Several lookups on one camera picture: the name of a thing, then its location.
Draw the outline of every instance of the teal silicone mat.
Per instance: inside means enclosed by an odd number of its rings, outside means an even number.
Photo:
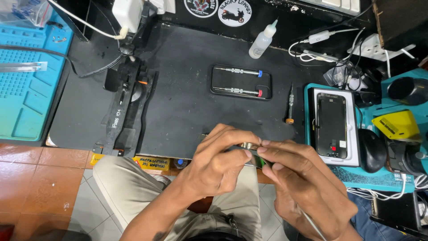
[[[30,29],[0,25],[0,44],[44,48],[67,54],[73,32],[56,12],[53,12],[51,21],[62,24],[63,28],[46,26]],[[41,138],[65,63],[63,57],[56,55],[0,49],[0,63],[44,61],[48,62],[46,71],[0,73],[0,139],[38,141]]]

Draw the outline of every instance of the screwdriver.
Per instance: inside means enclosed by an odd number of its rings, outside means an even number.
[[[257,95],[257,97],[261,97],[262,96],[262,90],[258,90],[258,91],[252,91],[252,90],[243,90],[243,89],[238,89],[238,88],[217,88],[214,87],[214,89],[216,90],[224,90],[224,91],[229,91],[229,92],[234,92],[234,93],[244,93],[244,94],[253,94],[253,95]]]
[[[256,75],[257,77],[261,77],[263,74],[263,71],[249,71],[249,70],[243,70],[243,69],[223,69],[223,68],[215,68],[215,69],[221,69],[225,71],[229,71],[232,73],[239,73],[239,74],[248,74],[248,75]]]
[[[291,83],[291,91],[290,96],[288,97],[288,118],[285,120],[285,123],[287,124],[293,124],[294,120],[291,117],[291,112],[293,110],[293,102],[294,102],[294,95],[293,95],[293,82]]]

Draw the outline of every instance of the power strip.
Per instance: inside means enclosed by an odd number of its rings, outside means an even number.
[[[406,51],[409,51],[414,47],[416,47],[416,45],[412,44],[403,49]],[[398,51],[398,52],[388,51],[389,59],[392,59],[395,56],[398,56],[402,53],[403,53],[402,51]],[[355,55],[360,54],[359,46],[356,47],[354,54]],[[369,36],[364,40],[363,45],[361,46],[361,56],[375,59],[375,60],[386,61],[385,50],[382,49],[380,46],[379,35],[377,33],[372,34],[371,36]]]

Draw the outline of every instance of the beige pants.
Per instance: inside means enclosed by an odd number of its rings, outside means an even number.
[[[95,165],[93,173],[123,229],[163,188],[160,182],[141,170],[131,158],[103,157]],[[181,241],[212,230],[236,234],[220,217],[221,214],[234,214],[240,236],[249,241],[262,240],[259,187],[254,167],[245,166],[238,176],[236,189],[214,197],[208,213],[196,214],[186,210],[177,219],[165,240]]]

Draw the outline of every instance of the keyboard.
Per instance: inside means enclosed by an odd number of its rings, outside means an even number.
[[[360,0],[300,0],[339,12],[357,16],[360,14]]]

